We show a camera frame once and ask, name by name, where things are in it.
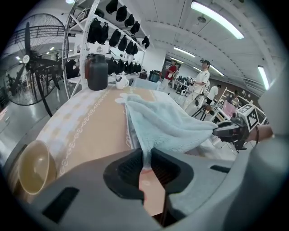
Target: towel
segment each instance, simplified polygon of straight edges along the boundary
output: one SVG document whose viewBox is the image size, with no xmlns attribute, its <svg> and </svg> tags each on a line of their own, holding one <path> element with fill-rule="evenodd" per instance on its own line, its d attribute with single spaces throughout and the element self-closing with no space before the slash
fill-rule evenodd
<svg viewBox="0 0 289 231">
<path fill-rule="evenodd" d="M 179 105 L 170 102 L 148 102 L 129 94 L 125 104 L 132 148 L 142 148 L 145 168 L 150 168 L 152 148 L 187 152 L 208 139 L 218 127 L 190 117 Z"/>
</svg>

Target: fluorescent light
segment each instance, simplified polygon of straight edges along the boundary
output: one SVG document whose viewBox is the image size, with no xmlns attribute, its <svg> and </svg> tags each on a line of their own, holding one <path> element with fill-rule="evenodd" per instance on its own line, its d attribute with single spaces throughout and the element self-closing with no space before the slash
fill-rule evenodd
<svg viewBox="0 0 289 231">
<path fill-rule="evenodd" d="M 190 56 L 192 56 L 192 57 L 195 58 L 195 55 L 193 55 L 193 54 L 191 54 L 191 53 L 189 53 L 189 52 L 183 51 L 183 50 L 181 50 L 181 49 L 179 49 L 179 48 L 176 48 L 176 47 L 175 47 L 174 49 L 177 50 L 177 51 L 183 52 L 183 53 L 185 53 L 185 54 L 187 54 L 187 55 L 190 55 Z"/>
<path fill-rule="evenodd" d="M 202 72 L 200 69 L 198 69 L 198 68 L 196 68 L 196 67 L 193 67 L 194 69 L 196 69 L 196 70 L 198 70 L 198 71 L 200 71 L 200 72 Z"/>
<path fill-rule="evenodd" d="M 216 72 L 218 72 L 221 76 L 224 76 L 221 72 L 219 72 L 215 67 L 213 67 L 212 65 L 210 65 L 211 68 L 213 68 Z"/>
<path fill-rule="evenodd" d="M 209 16 L 213 20 L 220 23 L 223 27 L 225 27 L 227 30 L 229 30 L 237 39 L 244 38 L 242 33 L 239 32 L 237 30 L 237 28 L 235 28 L 227 19 L 225 19 L 223 16 L 219 15 L 217 12 L 214 12 L 213 10 L 209 9 L 208 7 L 206 7 L 200 3 L 197 3 L 197 2 L 192 2 L 191 8 Z"/>
<path fill-rule="evenodd" d="M 172 60 L 175 60 L 175 61 L 177 61 L 177 62 L 179 62 L 179 63 L 184 63 L 184 62 L 182 62 L 182 61 L 180 61 L 180 60 L 177 60 L 177 59 L 174 59 L 174 58 L 172 58 L 172 57 L 171 57 L 171 59 L 172 59 Z"/>
<path fill-rule="evenodd" d="M 268 79 L 267 79 L 267 76 L 266 76 L 264 67 L 258 66 L 258 70 L 259 70 L 259 72 L 260 72 L 260 74 L 261 74 L 261 76 L 262 76 L 265 89 L 268 90 L 268 88 L 269 88 L 269 83 L 268 83 Z"/>
</svg>

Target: floor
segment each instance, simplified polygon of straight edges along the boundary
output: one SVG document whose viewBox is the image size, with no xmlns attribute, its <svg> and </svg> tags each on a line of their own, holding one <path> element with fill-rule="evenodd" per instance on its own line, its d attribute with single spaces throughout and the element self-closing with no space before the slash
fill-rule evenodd
<svg viewBox="0 0 289 231">
<path fill-rule="evenodd" d="M 59 82 L 60 91 L 54 88 L 46 97 L 54 114 L 66 101 L 63 81 Z M 4 165 L 11 155 L 17 155 L 23 145 L 35 140 L 41 129 L 50 119 L 42 102 L 31 106 L 19 106 L 10 102 L 0 120 L 0 164 Z"/>
</svg>

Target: floor fan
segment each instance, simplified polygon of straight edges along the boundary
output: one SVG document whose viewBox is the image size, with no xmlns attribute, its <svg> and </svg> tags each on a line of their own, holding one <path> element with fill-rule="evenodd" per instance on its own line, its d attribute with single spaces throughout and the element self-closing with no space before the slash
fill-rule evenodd
<svg viewBox="0 0 289 231">
<path fill-rule="evenodd" d="M 56 86 L 63 72 L 62 60 L 67 60 L 69 45 L 64 25 L 50 14 L 35 14 L 24 19 L 13 33 L 6 51 L 18 47 L 14 53 L 4 53 L 13 64 L 7 75 L 9 99 L 13 103 L 29 106 L 43 101 L 46 111 L 52 113 L 46 97 Z"/>
</svg>

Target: man in white shirt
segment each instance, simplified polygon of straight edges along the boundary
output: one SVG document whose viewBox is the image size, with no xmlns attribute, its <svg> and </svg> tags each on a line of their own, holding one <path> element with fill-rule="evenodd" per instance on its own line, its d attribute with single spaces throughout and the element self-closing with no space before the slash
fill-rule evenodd
<svg viewBox="0 0 289 231">
<path fill-rule="evenodd" d="M 205 85 L 207 84 L 210 73 L 208 71 L 210 67 L 210 62 L 208 60 L 205 60 L 202 62 L 202 68 L 203 71 L 201 71 L 197 77 L 196 81 L 194 82 L 194 85 L 189 86 L 189 90 L 192 92 L 185 100 L 183 109 L 186 110 L 188 106 L 196 99 L 196 97 L 203 93 L 203 90 L 205 88 Z"/>
<path fill-rule="evenodd" d="M 222 86 L 218 84 L 217 86 L 213 86 L 207 96 L 207 104 L 210 105 L 212 101 L 214 101 L 215 96 L 218 94 L 219 90 L 218 88 L 221 88 Z"/>
</svg>

